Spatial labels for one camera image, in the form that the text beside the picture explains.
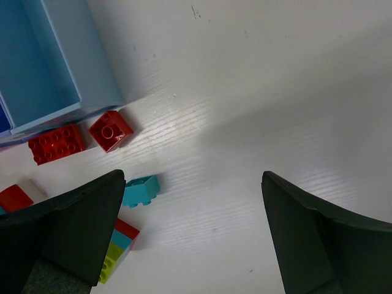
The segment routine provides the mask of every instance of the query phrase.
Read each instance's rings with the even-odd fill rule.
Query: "blue container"
[[[85,0],[0,1],[0,19],[0,93],[12,134],[124,103]]]
[[[0,138],[11,134],[10,129],[11,129],[11,123],[9,121],[7,112],[4,109],[4,105],[0,95]]]

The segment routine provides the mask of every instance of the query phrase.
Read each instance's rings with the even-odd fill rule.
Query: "white wood grain surface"
[[[26,144],[4,151],[0,188],[159,174],[150,206],[121,208],[140,237],[92,293],[284,293],[264,170],[392,222],[391,1],[88,4],[137,134],[39,167]]]

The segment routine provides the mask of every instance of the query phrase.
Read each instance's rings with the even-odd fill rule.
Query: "toy brick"
[[[132,244],[132,239],[114,229],[113,234],[111,234],[110,242],[113,242],[121,249],[126,250]]]
[[[122,141],[134,133],[124,118],[114,110],[105,112],[88,131],[106,153],[118,148]]]
[[[152,199],[157,197],[159,191],[160,187],[156,175],[133,179],[126,184],[122,205],[129,207],[136,207],[139,203],[148,205]]]
[[[37,165],[86,150],[85,143],[75,124],[30,139],[29,148]]]
[[[18,186],[34,202],[34,204],[48,200],[49,197],[31,179],[24,179],[18,182]]]
[[[12,213],[32,204],[33,201],[18,185],[12,185],[0,193],[0,206],[7,213]]]
[[[121,256],[125,252],[115,243],[110,242],[108,251],[106,253],[104,264],[102,265],[102,270],[99,275],[99,282],[105,284],[111,276],[114,269],[117,267],[117,263],[121,262]]]
[[[113,267],[109,277],[116,271],[116,269],[120,266],[120,264],[124,261],[124,259],[127,257],[128,253],[130,252],[130,247],[128,247],[120,256],[120,258],[117,260],[115,266]]]
[[[126,222],[122,221],[121,219],[117,218],[115,224],[115,230],[119,231],[123,235],[130,238],[132,241],[135,241],[136,237],[139,235],[140,231],[133,226],[127,224]]]

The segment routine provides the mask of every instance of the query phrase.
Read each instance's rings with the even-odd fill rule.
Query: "light blue lego brick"
[[[152,199],[157,197],[159,191],[160,187],[156,175],[133,179],[125,186],[122,205],[129,207],[135,207],[139,203],[148,205]]]
[[[6,214],[6,213],[7,213],[7,211],[5,211],[4,208],[0,206],[0,216],[2,214]]]
[[[117,230],[113,230],[113,234],[111,234],[111,242],[115,243],[121,249],[126,250],[131,246],[132,240],[128,238],[126,235],[122,234]]]

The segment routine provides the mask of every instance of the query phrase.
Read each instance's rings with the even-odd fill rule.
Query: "red 2x4 brick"
[[[37,165],[86,150],[85,143],[75,124],[30,139],[29,148]]]

